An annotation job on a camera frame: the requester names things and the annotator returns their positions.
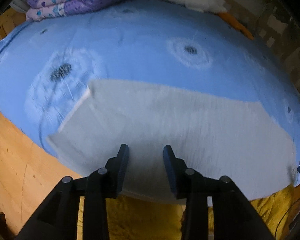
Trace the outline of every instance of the wooden floor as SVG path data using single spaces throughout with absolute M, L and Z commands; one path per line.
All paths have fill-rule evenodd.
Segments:
M 79 175 L 45 153 L 0 113 L 0 212 L 17 234 L 58 183 Z

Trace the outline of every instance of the blue bed sheet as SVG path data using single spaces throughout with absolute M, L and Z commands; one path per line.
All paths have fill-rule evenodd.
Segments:
M 160 0 L 24 23 L 0 41 L 0 111 L 36 144 L 91 79 L 134 80 L 260 101 L 300 160 L 300 99 L 277 59 L 218 16 Z

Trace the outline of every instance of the wooden bed frame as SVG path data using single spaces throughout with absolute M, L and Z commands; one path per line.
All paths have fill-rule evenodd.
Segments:
M 232 12 L 235 10 L 241 11 L 241 14 L 244 12 L 240 6 L 233 7 Z M 255 19 L 250 24 L 261 23 L 262 30 L 267 30 L 267 35 L 263 37 L 265 42 L 269 39 L 268 35 L 276 36 L 276 41 L 270 48 L 274 53 L 281 53 L 281 60 L 286 62 L 292 58 L 290 61 L 294 62 L 293 59 L 298 57 L 300 61 L 300 39 L 293 44 L 293 48 L 284 48 L 291 30 L 288 28 L 282 35 L 274 33 L 275 31 L 267 26 L 270 16 L 271 10 L 267 10 L 260 19 Z M 24 21 L 24 14 L 12 8 L 5 11 L 0 17 L 0 40 Z M 286 70 L 300 91 L 300 62 L 295 67 L 291 67 L 291 64 L 285 65 Z M 0 212 L 5 213 L 7 224 L 14 234 L 20 231 L 51 189 L 66 175 L 80 177 L 59 163 L 56 158 L 45 153 L 0 113 Z M 298 197 L 300 187 L 295 189 L 294 199 Z M 290 218 L 295 212 L 296 209 L 290 212 Z

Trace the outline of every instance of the floral pattern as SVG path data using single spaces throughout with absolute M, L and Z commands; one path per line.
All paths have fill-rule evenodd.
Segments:
M 28 118 L 39 124 L 60 124 L 87 89 L 99 78 L 101 57 L 86 49 L 55 52 L 34 78 L 25 101 Z
M 200 44 L 186 38 L 168 41 L 168 51 L 183 65 L 194 69 L 207 69 L 212 65 L 209 52 Z

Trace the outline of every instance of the metal screw head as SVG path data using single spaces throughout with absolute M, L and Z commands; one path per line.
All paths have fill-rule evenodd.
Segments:
M 62 182 L 64 184 L 67 184 L 67 183 L 69 183 L 71 181 L 71 179 L 72 178 L 70 176 L 65 176 L 65 177 L 62 178 Z
M 100 169 L 98 170 L 98 173 L 99 173 L 100 175 L 105 175 L 107 172 L 108 172 L 108 170 L 107 170 L 106 168 L 100 168 Z
M 185 174 L 187 175 L 193 175 L 194 174 L 194 169 L 186 169 Z
M 229 183 L 229 182 L 231 182 L 231 179 L 230 179 L 228 176 L 222 176 L 222 177 L 220 178 L 220 180 L 221 180 L 222 182 L 224 182 L 224 183 Z

